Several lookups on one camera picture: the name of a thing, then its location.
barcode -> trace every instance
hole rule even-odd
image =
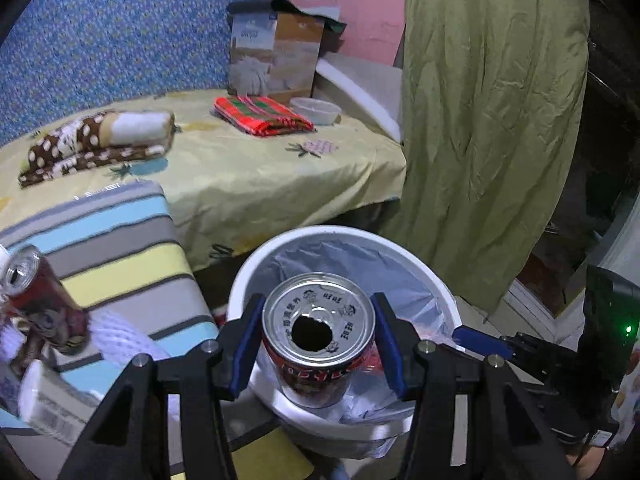
[[[72,444],[76,439],[76,426],[56,413],[48,410],[45,406],[40,406],[38,408],[35,420],[42,424],[46,430],[49,430],[53,434],[52,436],[55,436],[64,442]]]

bolt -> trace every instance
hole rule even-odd
[[[429,341],[428,339],[423,339],[418,343],[418,351],[423,354],[433,354],[436,351],[438,345],[433,341]]]
[[[149,362],[149,356],[147,354],[138,354],[133,356],[133,359],[131,360],[131,362],[133,363],[134,366],[137,366],[138,368],[142,368],[143,366],[146,366],[146,364]]]
[[[200,350],[207,354],[213,354],[218,349],[218,342],[215,339],[207,339],[200,345]]]
[[[504,366],[504,358],[498,354],[491,354],[486,360],[494,368],[502,368]]]

blue floral wallpaper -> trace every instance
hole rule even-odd
[[[225,88],[233,0],[32,0],[0,46],[0,146],[84,108]]]

yellow stripe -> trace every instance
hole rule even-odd
[[[165,243],[86,270],[62,283],[76,303],[86,308],[186,273],[190,274],[191,269],[180,245]]]
[[[314,471],[311,462],[294,446],[282,428],[231,454],[238,480],[304,480]],[[184,473],[171,480],[187,480]]]

green curtain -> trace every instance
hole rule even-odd
[[[380,233],[492,312],[571,164],[588,0],[406,0],[402,200]]]

